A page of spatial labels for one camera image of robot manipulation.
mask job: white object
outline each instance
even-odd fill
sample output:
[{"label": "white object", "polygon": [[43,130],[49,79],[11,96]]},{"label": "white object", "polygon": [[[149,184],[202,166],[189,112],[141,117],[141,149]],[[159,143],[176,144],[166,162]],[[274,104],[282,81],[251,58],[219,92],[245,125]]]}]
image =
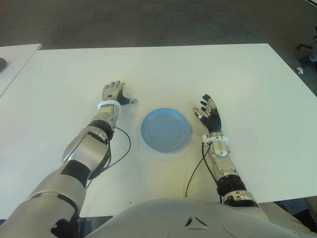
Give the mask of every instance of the white object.
[{"label": "white object", "polygon": [[303,75],[303,74],[304,74],[304,72],[303,72],[303,69],[302,69],[302,68],[297,67],[297,68],[296,68],[296,70],[297,70],[297,73],[298,73],[298,74],[301,74],[301,75]]},{"label": "white object", "polygon": [[215,141],[224,141],[226,145],[229,143],[229,138],[225,136],[213,136],[213,137],[207,137],[207,135],[203,135],[203,143],[205,145],[210,144],[211,142]]},{"label": "white object", "polygon": [[[0,98],[0,219],[61,165],[65,147],[97,113],[104,85],[117,80],[139,100],[117,121],[132,147],[92,182],[81,216],[183,197],[207,132],[192,112],[205,93],[216,102],[231,160],[257,202],[317,195],[317,98],[269,45],[48,50],[37,51]],[[162,107],[191,125],[180,152],[162,154],[142,140],[143,118]],[[116,131],[112,162],[127,148]],[[218,201],[204,165],[188,195]]]},{"label": "white object", "polygon": [[116,100],[106,100],[106,101],[101,101],[101,102],[99,102],[99,103],[98,103],[98,106],[97,106],[98,111],[99,111],[100,107],[102,107],[102,106],[104,106],[104,105],[109,105],[109,104],[111,104],[111,105],[116,105],[116,106],[119,108],[119,112],[121,112],[122,106],[121,106],[121,104],[120,104],[118,101],[116,101]]},{"label": "white object", "polygon": [[0,97],[32,54],[41,46],[41,44],[32,44],[0,47],[0,58],[7,62],[6,68],[0,72]]}]

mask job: blue plate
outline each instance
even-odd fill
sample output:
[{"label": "blue plate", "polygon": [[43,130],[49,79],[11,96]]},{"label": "blue plate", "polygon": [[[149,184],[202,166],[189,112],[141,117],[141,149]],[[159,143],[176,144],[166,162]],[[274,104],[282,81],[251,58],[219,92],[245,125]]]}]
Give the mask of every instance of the blue plate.
[{"label": "blue plate", "polygon": [[185,145],[190,137],[190,125],[178,111],[170,108],[156,109],[143,119],[141,134],[153,149],[170,152]]}]

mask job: robotic hand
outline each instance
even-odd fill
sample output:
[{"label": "robotic hand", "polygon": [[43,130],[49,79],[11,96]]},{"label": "robotic hand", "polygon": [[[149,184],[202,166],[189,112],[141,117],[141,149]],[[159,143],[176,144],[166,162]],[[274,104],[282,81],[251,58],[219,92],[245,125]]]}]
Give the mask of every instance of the robotic hand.
[{"label": "robotic hand", "polygon": [[72,160],[75,156],[76,161],[86,165],[91,171],[89,179],[97,177],[111,157],[108,145],[113,137],[121,106],[138,102],[123,96],[124,85],[125,83],[117,81],[104,87],[103,101],[98,104],[98,114],[64,151],[62,161]]},{"label": "robotic hand", "polygon": [[216,104],[207,94],[203,99],[205,102],[201,101],[204,106],[202,110],[206,116],[197,108],[193,108],[193,112],[209,131],[209,135],[203,135],[203,143],[210,146],[209,158],[212,162],[218,194],[224,198],[224,204],[233,207],[258,207],[230,159],[229,139],[221,132],[221,119]]},{"label": "robotic hand", "polygon": [[195,116],[207,127],[209,133],[221,133],[221,119],[216,104],[208,94],[205,94],[203,99],[206,102],[200,101],[200,103],[203,105],[202,110],[206,113],[206,116],[202,115],[197,108],[193,108]]}]

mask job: black joint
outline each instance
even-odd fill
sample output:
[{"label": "black joint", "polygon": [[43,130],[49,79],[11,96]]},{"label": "black joint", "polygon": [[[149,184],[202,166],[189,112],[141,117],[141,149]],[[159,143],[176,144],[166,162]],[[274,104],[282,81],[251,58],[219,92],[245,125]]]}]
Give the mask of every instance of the black joint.
[{"label": "black joint", "polygon": [[233,196],[229,196],[224,204],[231,207],[259,207],[255,201],[252,200],[239,200],[235,201]]},{"label": "black joint", "polygon": [[106,133],[109,140],[111,140],[113,137],[113,131],[111,129],[111,126],[104,120],[93,120],[91,123],[88,124],[88,126],[94,126],[103,130],[104,133]]},{"label": "black joint", "polygon": [[79,180],[84,187],[86,187],[87,178],[90,174],[90,170],[86,165],[76,160],[70,160],[60,174],[72,176],[75,179]]},{"label": "black joint", "polygon": [[237,190],[246,190],[244,183],[237,175],[224,176],[217,182],[217,192],[220,196]]}]

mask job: black object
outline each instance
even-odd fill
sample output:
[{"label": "black object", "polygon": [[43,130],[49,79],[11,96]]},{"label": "black object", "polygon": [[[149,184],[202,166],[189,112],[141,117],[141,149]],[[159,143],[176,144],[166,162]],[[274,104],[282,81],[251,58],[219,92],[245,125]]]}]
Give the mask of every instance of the black object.
[{"label": "black object", "polygon": [[306,209],[294,215],[305,227],[308,227],[312,232],[317,233],[317,227],[315,221],[312,219],[309,210]]},{"label": "black object", "polygon": [[7,66],[6,60],[3,59],[3,58],[0,58],[0,72],[1,72],[2,70],[4,70],[4,68],[5,68],[6,66]]},{"label": "black object", "polygon": [[188,188],[189,188],[189,184],[198,168],[198,166],[201,164],[201,162],[204,160],[204,157],[206,156],[206,154],[208,153],[208,151],[210,150],[211,145],[209,146],[208,150],[206,151],[206,153],[204,154],[204,156],[202,157],[202,159],[199,161],[199,163],[196,165],[194,171],[192,172],[192,175],[190,176],[188,183],[187,183],[187,187],[186,187],[186,192],[185,192],[185,197],[187,197],[187,193],[188,193]]},{"label": "black object", "polygon": [[[207,102],[211,97],[208,94],[205,94],[203,96],[203,99]],[[207,106],[207,103],[205,103],[204,101],[200,101],[200,103],[203,106]],[[206,108],[202,107],[202,110],[204,112],[207,111]],[[209,133],[212,132],[221,132],[221,119],[220,119],[220,115],[218,113],[217,108],[216,109],[211,109],[211,114],[208,117],[203,116],[200,121],[203,123],[203,125],[205,127],[207,127]]]},{"label": "black object", "polygon": [[307,48],[307,49],[312,49],[313,47],[312,46],[309,46],[309,45],[305,45],[305,44],[299,44],[296,49],[299,51],[301,49],[301,47],[304,47],[304,48]]},{"label": "black object", "polygon": [[93,120],[91,123],[88,124],[88,126],[94,126],[103,130],[104,133],[106,133],[109,140],[111,140],[113,137],[113,131],[111,129],[111,126],[104,120]]},{"label": "black object", "polygon": [[77,238],[79,236],[79,223],[68,222],[60,219],[51,229],[51,233],[58,238]]},{"label": "black object", "polygon": [[221,196],[237,190],[246,190],[244,183],[237,175],[224,176],[217,182],[217,192]]},{"label": "black object", "polygon": [[255,201],[251,200],[240,200],[235,201],[233,196],[229,196],[228,199],[224,202],[224,204],[231,206],[231,207],[259,207]]},{"label": "black object", "polygon": [[84,164],[76,160],[70,160],[60,174],[72,176],[75,179],[79,180],[84,187],[86,187],[87,178],[90,174],[90,170]]}]

